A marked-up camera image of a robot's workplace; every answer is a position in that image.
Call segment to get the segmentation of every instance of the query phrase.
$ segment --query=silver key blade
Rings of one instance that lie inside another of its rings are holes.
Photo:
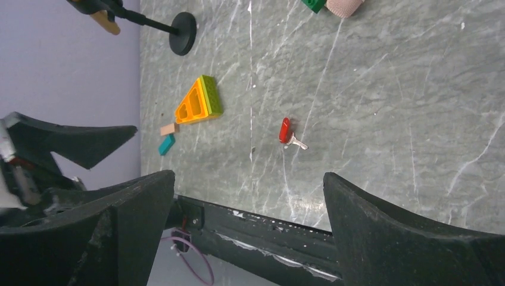
[[[293,136],[291,136],[291,139],[289,140],[289,143],[288,144],[295,144],[295,145],[298,145],[300,146],[300,148],[302,148],[303,150],[307,150],[308,149],[308,146],[303,144],[300,140],[298,140],[296,137],[295,137],[295,133],[293,133]]]

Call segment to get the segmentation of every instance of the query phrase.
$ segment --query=black stand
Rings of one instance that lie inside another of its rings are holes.
[[[124,18],[139,25],[146,25],[170,33],[170,48],[176,55],[189,53],[197,37],[197,20],[188,12],[175,16],[172,26],[151,20],[135,11],[124,9],[119,5],[110,5],[109,8],[119,18]]]

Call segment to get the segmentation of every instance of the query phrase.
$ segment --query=robotic claw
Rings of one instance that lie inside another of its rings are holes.
[[[0,120],[0,277],[8,285],[146,285],[162,231],[182,227],[204,254],[279,285],[505,285],[504,236],[418,216],[334,173],[324,175],[327,232],[174,198],[169,170],[85,191],[51,155],[90,169],[135,132],[20,113]]]

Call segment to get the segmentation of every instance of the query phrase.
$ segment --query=teal block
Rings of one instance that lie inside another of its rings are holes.
[[[161,143],[161,145],[158,147],[160,155],[164,156],[165,154],[167,154],[167,152],[170,150],[170,148],[173,146],[174,143],[175,143],[175,137],[173,136],[173,134],[168,135],[163,141],[163,143]]]
[[[314,13],[318,13],[326,4],[326,0],[301,0],[308,6]]]

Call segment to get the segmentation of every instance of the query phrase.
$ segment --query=dark green block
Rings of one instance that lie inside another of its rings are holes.
[[[314,13],[318,13],[326,4],[326,0],[301,0]]]

